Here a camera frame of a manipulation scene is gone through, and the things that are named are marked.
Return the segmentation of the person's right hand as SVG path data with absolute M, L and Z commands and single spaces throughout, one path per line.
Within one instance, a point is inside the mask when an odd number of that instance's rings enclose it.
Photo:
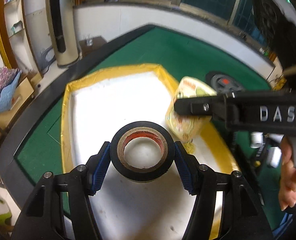
M 292 146 L 284 136 L 280 143 L 282 153 L 280 189 L 278 194 L 282 211 L 296 204 L 296 168 L 292 160 Z

